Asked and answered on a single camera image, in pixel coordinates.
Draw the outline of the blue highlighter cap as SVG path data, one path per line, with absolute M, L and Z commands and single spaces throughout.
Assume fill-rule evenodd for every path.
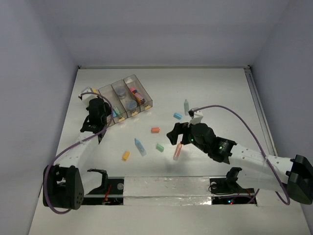
M 181 120 L 181 119 L 182 119 L 182 115 L 179 114 L 179 113 L 174 113 L 174 114 L 173 114 L 173 117 L 176 118 L 176 119 L 178 119 L 178 120 Z

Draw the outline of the clear paperclip jar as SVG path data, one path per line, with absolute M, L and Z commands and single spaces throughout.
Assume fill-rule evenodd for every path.
M 128 111 L 133 110 L 137 107 L 137 102 L 135 100 L 129 100 L 126 102 L 126 108 Z
M 123 86 L 117 87 L 115 92 L 120 99 L 124 99 L 126 97 L 126 90 Z

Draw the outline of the pink capped pen tube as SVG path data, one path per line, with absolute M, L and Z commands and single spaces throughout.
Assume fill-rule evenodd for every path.
M 131 87 L 130 91 L 135 96 L 135 99 L 136 99 L 136 101 L 139 104 L 144 104 L 145 103 L 145 98 L 143 97 L 143 95 L 135 87 Z

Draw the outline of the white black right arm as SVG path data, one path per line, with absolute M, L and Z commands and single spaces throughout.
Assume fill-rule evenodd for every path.
M 287 193 L 287 197 L 298 203 L 310 205 L 313 202 L 313 166 L 309 160 L 296 155 L 295 158 L 263 156 L 261 152 L 246 149 L 234 141 L 217 137 L 212 128 L 204 123 L 196 125 L 176 123 L 167 133 L 172 145 L 177 144 L 182 135 L 181 144 L 192 144 L 212 160 L 232 166 L 225 180 L 226 188 L 231 192 L 243 186 L 239 172 L 243 169 L 255 170 L 258 175 L 252 179 L 253 188 Z

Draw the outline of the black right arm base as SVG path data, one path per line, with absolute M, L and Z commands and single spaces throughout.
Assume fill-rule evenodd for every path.
M 248 192 L 254 194 L 255 191 L 253 188 L 242 188 L 237 183 L 240 171 L 242 171 L 240 167 L 232 167 L 226 176 L 221 178 L 210 178 L 210 186 L 208 190 L 214 195 L 231 195 Z

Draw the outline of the green highlighter with tip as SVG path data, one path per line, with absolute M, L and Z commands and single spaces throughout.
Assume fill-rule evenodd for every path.
M 186 99 L 185 101 L 184 101 L 184 113 L 185 113 L 185 115 L 186 116 L 188 116 L 189 115 L 189 102 L 188 102 L 188 100 Z

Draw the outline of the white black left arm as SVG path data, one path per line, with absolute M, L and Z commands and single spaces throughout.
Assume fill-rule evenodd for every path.
M 56 214 L 66 214 L 81 207 L 85 195 L 110 189 L 106 170 L 84 164 L 101 143 L 113 121 L 113 107 L 104 96 L 89 101 L 88 115 L 77 141 L 60 152 L 43 173 L 43 205 Z

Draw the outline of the green capped highlighter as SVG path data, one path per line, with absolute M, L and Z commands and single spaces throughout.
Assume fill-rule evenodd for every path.
M 113 110 L 114 110 L 114 113 L 116 114 L 116 116 L 121 115 L 121 112 L 117 106 L 113 106 Z

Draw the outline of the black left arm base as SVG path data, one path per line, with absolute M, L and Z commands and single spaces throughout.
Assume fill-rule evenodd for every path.
M 87 184 L 90 189 L 85 192 L 88 196 L 104 196 L 105 198 L 122 198 L 124 177 L 109 177 L 106 170 L 89 169 L 92 180 Z

